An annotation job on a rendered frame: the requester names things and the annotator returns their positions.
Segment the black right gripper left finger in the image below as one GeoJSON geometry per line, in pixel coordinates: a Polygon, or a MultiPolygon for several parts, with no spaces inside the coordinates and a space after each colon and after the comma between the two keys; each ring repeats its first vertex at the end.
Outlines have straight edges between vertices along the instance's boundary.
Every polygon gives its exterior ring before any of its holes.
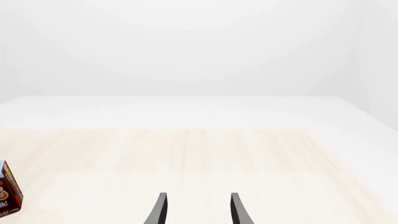
{"type": "Polygon", "coordinates": [[[167,194],[162,192],[144,224],[165,224],[167,218],[167,194]]]}

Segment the brown printed food box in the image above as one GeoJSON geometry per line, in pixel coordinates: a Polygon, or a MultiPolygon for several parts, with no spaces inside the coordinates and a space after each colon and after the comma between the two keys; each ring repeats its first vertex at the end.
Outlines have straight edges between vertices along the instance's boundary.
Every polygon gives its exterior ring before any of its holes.
{"type": "Polygon", "coordinates": [[[5,160],[0,160],[0,218],[22,208],[23,194],[5,160]]]}

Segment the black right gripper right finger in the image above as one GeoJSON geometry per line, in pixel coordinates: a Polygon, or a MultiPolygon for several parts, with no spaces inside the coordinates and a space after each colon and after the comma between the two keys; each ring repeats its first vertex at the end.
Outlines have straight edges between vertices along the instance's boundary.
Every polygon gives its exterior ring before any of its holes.
{"type": "Polygon", "coordinates": [[[233,224],[254,224],[238,193],[231,194],[230,210],[233,224]]]}

